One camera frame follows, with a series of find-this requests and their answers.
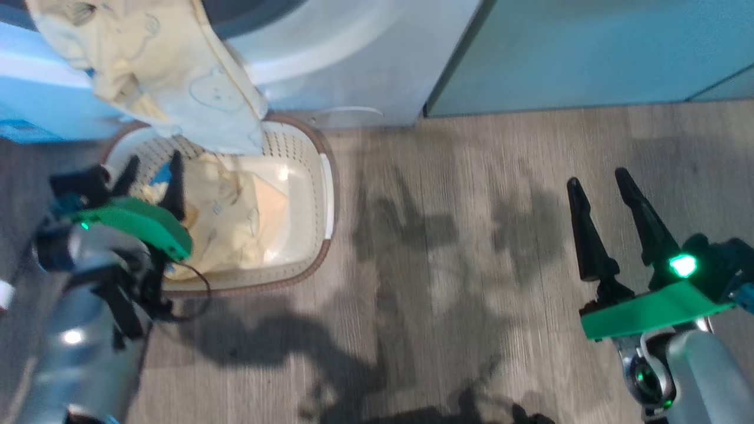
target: light blue cabinet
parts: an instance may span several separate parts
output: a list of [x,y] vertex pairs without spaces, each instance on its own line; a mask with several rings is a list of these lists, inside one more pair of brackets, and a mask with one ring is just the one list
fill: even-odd
[[752,63],[754,0],[497,0],[427,112],[677,102]]

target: plastic basket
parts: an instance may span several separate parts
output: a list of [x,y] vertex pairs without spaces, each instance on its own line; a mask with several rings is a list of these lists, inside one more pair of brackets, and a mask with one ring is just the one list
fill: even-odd
[[[250,288],[293,284],[307,278],[322,263],[335,222],[333,172],[324,146],[312,129],[291,118],[262,123],[265,143],[262,156],[217,155],[228,165],[252,171],[288,196],[287,217],[259,268],[213,272],[205,275],[213,292],[230,293]],[[131,194],[148,185],[172,155],[179,151],[192,159],[205,151],[183,137],[159,137],[151,127],[132,129],[119,137],[106,156],[105,165],[120,174],[132,155],[140,166]],[[165,279],[172,295],[203,295],[198,278]]]

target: cloth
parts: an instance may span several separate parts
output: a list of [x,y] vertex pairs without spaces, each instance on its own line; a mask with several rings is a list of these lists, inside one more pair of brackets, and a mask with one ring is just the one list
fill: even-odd
[[37,29],[102,100],[211,152],[261,155],[264,97],[201,0],[27,0]]
[[[186,263],[203,274],[262,265],[265,250],[283,226],[288,197],[256,174],[232,171],[208,153],[185,162],[183,182],[183,225],[194,243]],[[159,201],[166,187],[152,186],[144,200]],[[173,280],[195,277],[181,266],[165,275]]]

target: wooden floor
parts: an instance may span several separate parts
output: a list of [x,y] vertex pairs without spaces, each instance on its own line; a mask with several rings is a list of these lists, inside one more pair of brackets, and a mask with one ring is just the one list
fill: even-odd
[[[566,180],[580,178],[635,290],[650,271],[616,167],[680,241],[754,242],[754,102],[432,119],[327,140],[339,202],[322,267],[160,324],[130,424],[639,423],[614,348],[580,329],[595,287],[578,279]],[[0,275],[49,199],[47,173],[101,149],[0,143],[0,189],[13,199],[0,206]],[[0,410],[54,297],[38,273],[25,284],[22,311],[0,321]],[[714,322],[754,380],[754,318]]]

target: black cable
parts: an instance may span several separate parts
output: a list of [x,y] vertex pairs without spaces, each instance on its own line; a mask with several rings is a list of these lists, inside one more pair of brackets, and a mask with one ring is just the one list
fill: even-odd
[[190,266],[188,263],[183,262],[174,262],[174,265],[181,265],[185,268],[191,269],[199,279],[201,279],[204,282],[204,286],[207,288],[207,297],[204,298],[204,301],[202,302],[201,306],[199,307],[199,310],[197,310],[195,313],[186,315],[186,316],[172,316],[171,322],[187,322],[187,321],[193,321],[196,318],[201,317],[204,313],[207,312],[207,310],[210,308],[210,303],[212,303],[212,287],[210,287],[210,282],[207,280],[207,277],[202,275],[201,272],[199,272],[196,268],[193,266]]

